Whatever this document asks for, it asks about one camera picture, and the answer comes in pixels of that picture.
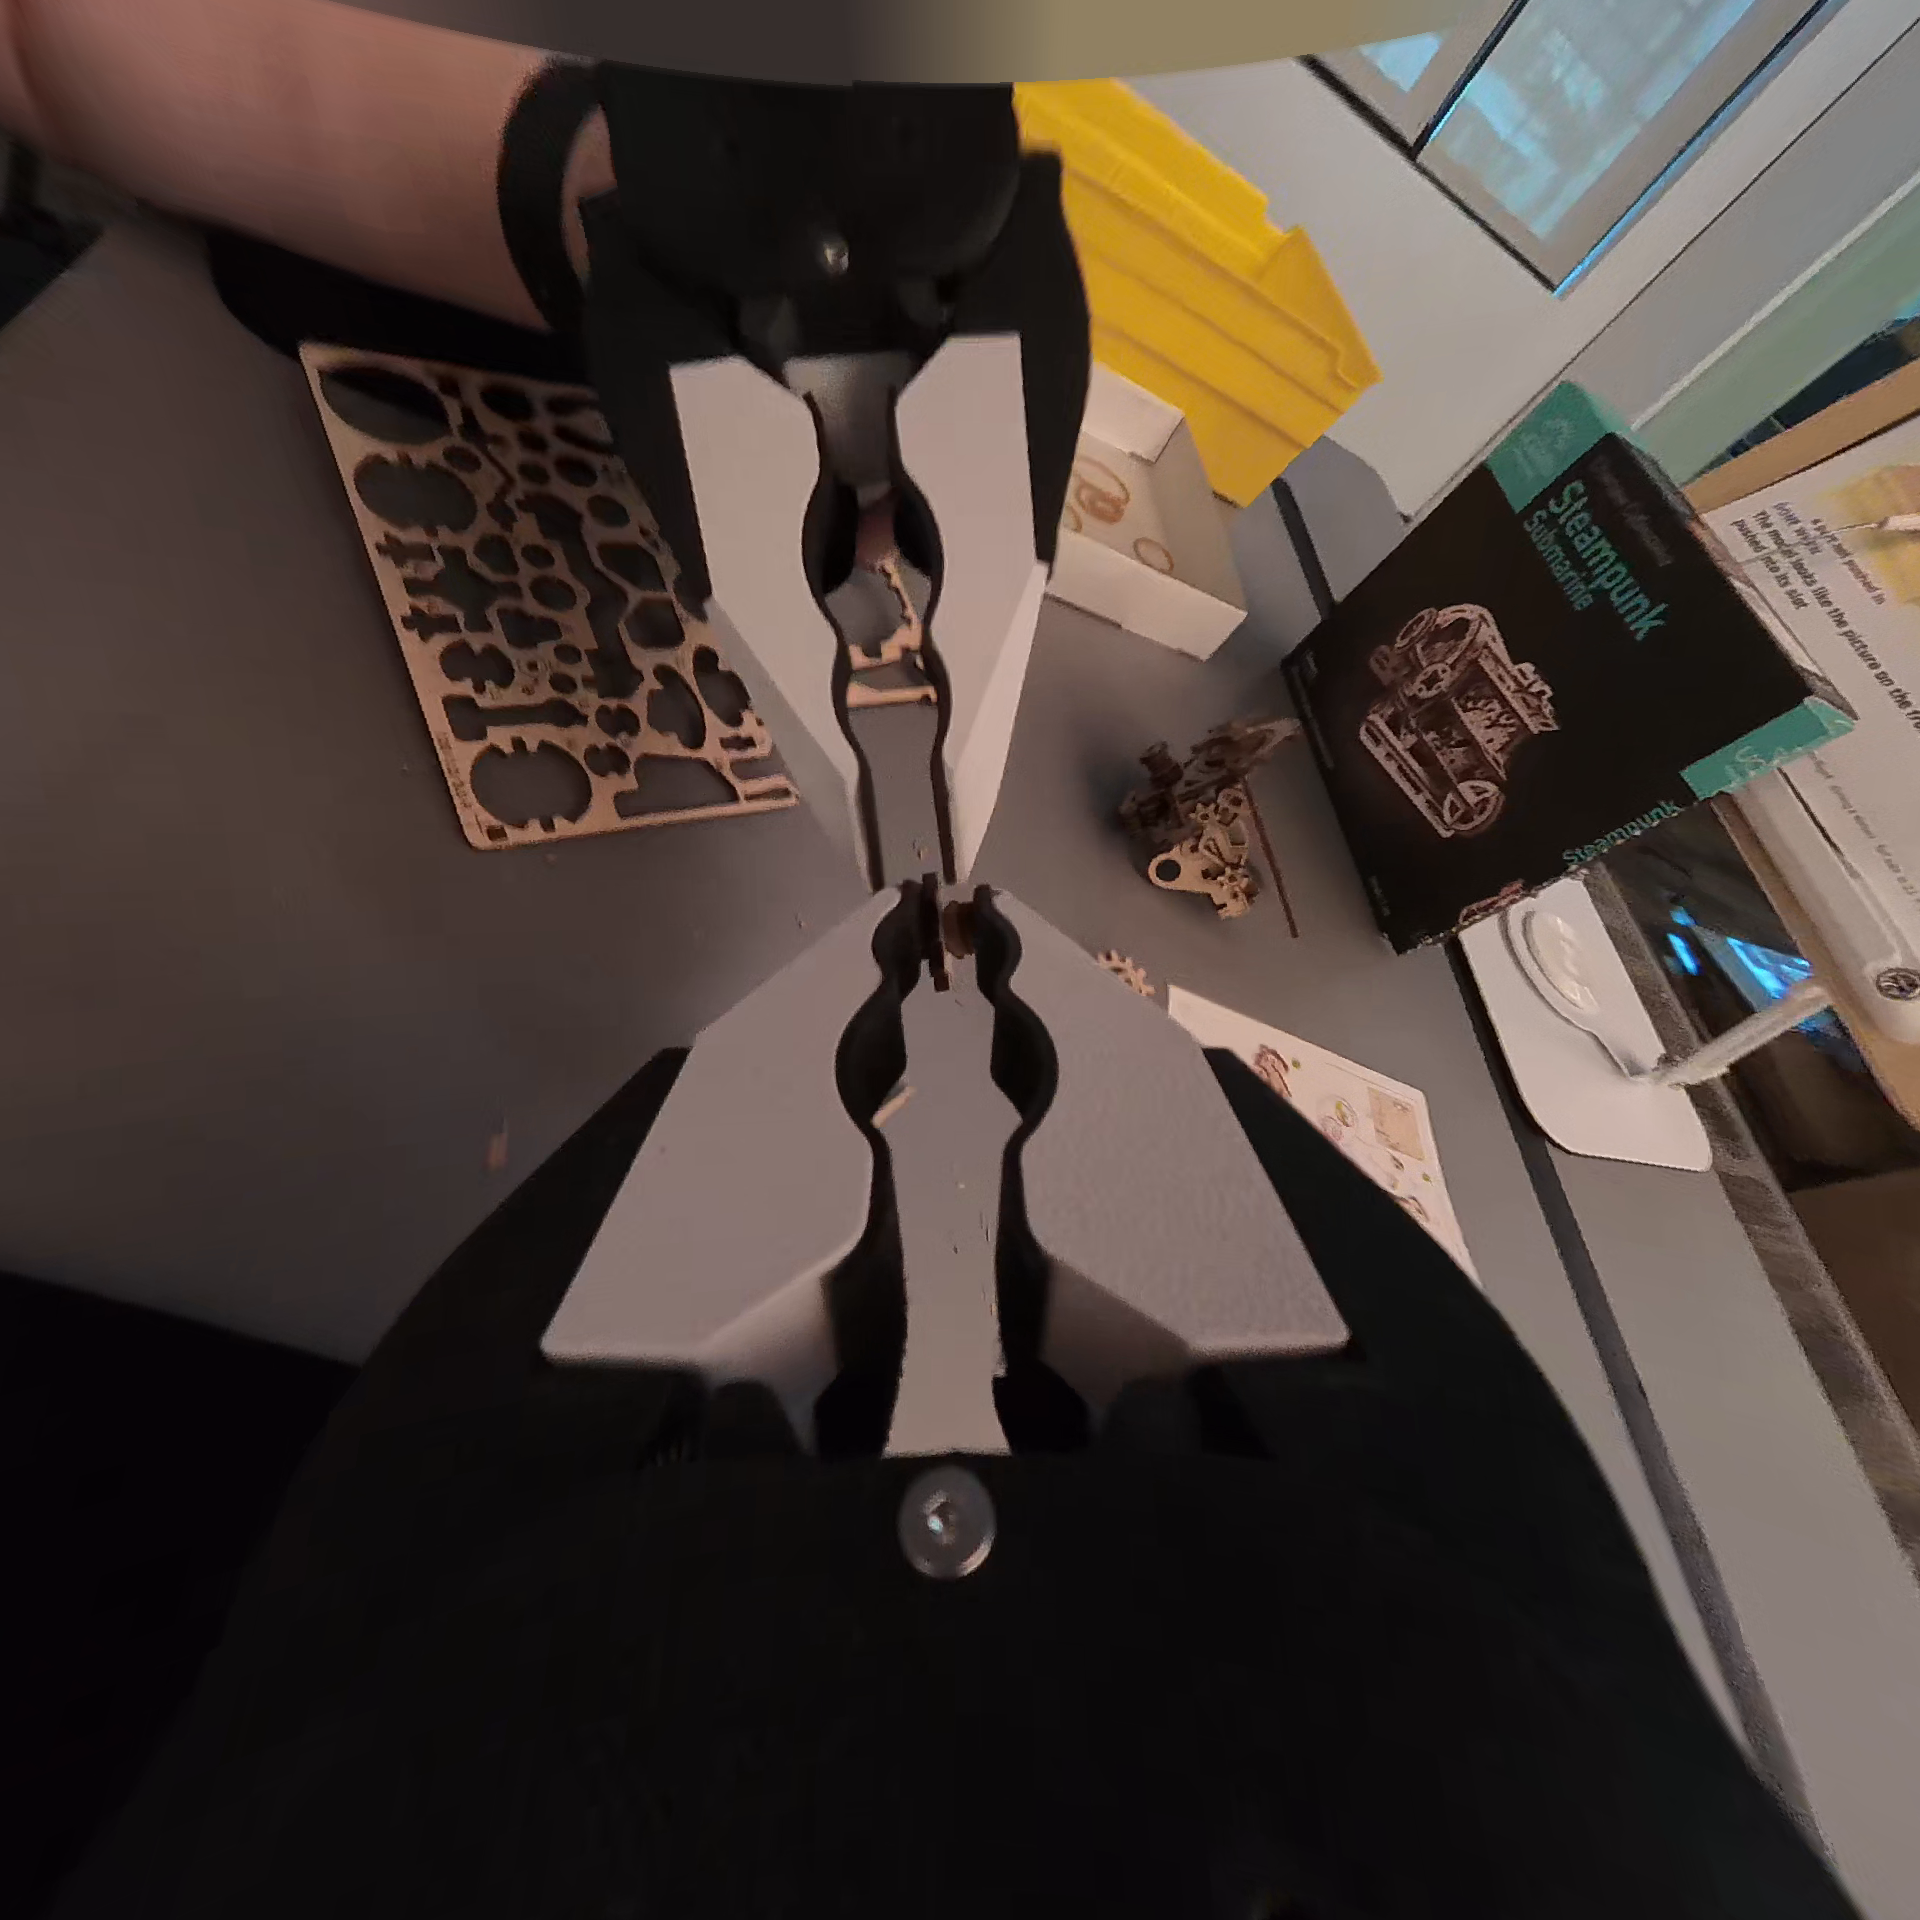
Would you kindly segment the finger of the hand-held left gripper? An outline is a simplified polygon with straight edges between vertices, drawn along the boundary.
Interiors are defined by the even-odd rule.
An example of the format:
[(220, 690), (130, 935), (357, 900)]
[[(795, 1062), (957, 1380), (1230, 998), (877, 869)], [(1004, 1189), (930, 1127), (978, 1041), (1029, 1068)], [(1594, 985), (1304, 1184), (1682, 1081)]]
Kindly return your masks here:
[(1047, 584), (1021, 338), (949, 338), (903, 390), (897, 439), (938, 541), (925, 635), (947, 683), (944, 865), (964, 881), (995, 820)]
[(880, 885), (863, 818), (843, 640), (807, 569), (824, 463), (810, 401), (745, 355), (677, 363), (670, 391), (709, 578), (707, 620), (767, 722), (786, 775), (853, 863)]

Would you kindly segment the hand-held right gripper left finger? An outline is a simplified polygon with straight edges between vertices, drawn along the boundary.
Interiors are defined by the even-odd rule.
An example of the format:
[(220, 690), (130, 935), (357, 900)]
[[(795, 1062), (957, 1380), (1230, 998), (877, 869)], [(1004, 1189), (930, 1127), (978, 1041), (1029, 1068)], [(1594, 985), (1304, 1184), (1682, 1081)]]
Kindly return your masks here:
[(709, 1021), (540, 1336), (550, 1363), (762, 1386), (807, 1450), (887, 1450), (907, 1289), (875, 1117), (923, 972), (925, 887), (900, 884)]

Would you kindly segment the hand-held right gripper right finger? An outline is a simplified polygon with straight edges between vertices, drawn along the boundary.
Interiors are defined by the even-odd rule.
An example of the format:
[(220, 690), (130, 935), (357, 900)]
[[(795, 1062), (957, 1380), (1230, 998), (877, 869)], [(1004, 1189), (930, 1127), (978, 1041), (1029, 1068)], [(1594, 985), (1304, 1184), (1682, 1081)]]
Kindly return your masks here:
[(1001, 1155), (1009, 1444), (1086, 1444), (1140, 1382), (1340, 1351), (1350, 1328), (1201, 1044), (1010, 892), (972, 897)]

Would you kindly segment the person's left forearm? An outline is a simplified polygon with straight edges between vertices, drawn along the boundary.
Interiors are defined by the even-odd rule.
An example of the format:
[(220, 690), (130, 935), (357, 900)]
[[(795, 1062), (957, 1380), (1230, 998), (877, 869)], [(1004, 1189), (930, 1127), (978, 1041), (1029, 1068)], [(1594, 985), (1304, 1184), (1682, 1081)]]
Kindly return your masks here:
[(319, 1), (7, 1), (5, 131), (175, 218), (542, 325), (498, 158), (547, 54)]

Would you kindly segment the partly built wooden model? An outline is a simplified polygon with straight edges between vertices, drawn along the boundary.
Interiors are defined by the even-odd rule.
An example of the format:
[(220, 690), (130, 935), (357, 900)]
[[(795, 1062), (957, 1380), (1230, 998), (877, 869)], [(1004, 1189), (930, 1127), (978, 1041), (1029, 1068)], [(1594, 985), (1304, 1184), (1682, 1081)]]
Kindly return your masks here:
[(1298, 939), (1301, 924), (1253, 774), (1302, 732), (1296, 718), (1223, 722), (1186, 756), (1164, 740), (1142, 750), (1144, 779), (1116, 805), (1116, 822), (1146, 850), (1152, 885), (1208, 900), (1223, 921), (1246, 915), (1273, 894), (1288, 938)]

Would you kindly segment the black model kit box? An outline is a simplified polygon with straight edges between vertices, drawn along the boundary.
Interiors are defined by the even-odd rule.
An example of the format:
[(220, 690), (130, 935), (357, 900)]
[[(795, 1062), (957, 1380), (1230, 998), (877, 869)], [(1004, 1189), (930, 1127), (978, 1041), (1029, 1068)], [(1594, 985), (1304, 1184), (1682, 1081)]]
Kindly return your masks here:
[(1859, 720), (1664, 468), (1572, 381), (1338, 600), (1284, 676), (1399, 954)]

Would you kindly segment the white cardboard tray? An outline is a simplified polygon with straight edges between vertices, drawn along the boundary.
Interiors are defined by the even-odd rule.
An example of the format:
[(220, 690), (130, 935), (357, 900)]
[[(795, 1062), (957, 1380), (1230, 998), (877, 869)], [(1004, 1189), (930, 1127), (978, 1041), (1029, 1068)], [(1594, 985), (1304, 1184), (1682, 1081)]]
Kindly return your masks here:
[(1092, 363), (1076, 457), (1086, 452), (1115, 468), (1154, 470), (1163, 537), (1177, 571), (1163, 575), (1075, 534), (1056, 546), (1048, 594), (1116, 627), (1190, 659), (1212, 659), (1246, 620), (1246, 592), (1236, 568), (1236, 508), (1206, 475), (1189, 420), (1168, 400), (1105, 363)]

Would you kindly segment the printed instruction booklet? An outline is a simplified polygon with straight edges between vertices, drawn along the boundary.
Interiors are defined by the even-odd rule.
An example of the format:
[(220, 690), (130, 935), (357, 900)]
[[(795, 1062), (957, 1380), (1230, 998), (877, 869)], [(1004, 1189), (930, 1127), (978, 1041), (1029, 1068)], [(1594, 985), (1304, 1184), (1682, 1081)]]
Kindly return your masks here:
[(1424, 1091), (1179, 984), (1164, 989), (1164, 1004), (1199, 1044), (1246, 1064), (1481, 1279)]

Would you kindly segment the nested yellow plastic bins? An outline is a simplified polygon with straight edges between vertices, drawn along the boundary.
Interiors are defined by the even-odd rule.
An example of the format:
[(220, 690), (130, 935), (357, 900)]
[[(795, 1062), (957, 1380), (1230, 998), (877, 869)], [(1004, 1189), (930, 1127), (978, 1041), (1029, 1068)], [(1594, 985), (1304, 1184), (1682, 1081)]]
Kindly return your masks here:
[(1116, 78), (1021, 81), (1014, 105), (1063, 165), (1095, 359), (1174, 405), (1212, 491), (1250, 505), (1382, 377), (1323, 254)]

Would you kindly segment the laser-cut plywood sheet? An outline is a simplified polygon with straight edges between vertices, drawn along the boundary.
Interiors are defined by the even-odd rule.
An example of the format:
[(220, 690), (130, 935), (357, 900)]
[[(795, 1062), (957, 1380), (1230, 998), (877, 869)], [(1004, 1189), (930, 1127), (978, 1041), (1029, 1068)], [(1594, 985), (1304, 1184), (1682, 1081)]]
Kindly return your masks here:
[(298, 359), (468, 845), (801, 801), (590, 391), (324, 341)]

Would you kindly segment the instruction poster board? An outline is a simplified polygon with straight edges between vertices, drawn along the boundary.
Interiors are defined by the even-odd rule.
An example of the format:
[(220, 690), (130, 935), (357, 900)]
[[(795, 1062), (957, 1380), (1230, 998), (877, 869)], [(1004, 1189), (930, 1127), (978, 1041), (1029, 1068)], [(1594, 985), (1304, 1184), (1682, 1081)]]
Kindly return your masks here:
[(1917, 395), (1886, 375), (1693, 480), (1853, 728), (1717, 799), (1742, 861), (1808, 966), (1770, 1014), (1820, 999), (1917, 1122)]

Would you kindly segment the glass window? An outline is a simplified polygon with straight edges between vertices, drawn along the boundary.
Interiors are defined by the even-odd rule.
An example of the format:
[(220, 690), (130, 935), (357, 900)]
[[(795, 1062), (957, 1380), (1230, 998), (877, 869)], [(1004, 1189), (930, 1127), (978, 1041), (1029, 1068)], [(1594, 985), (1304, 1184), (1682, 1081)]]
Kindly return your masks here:
[(1306, 67), (1561, 295), (1841, 12), (1832, 1), (1470, 4)]

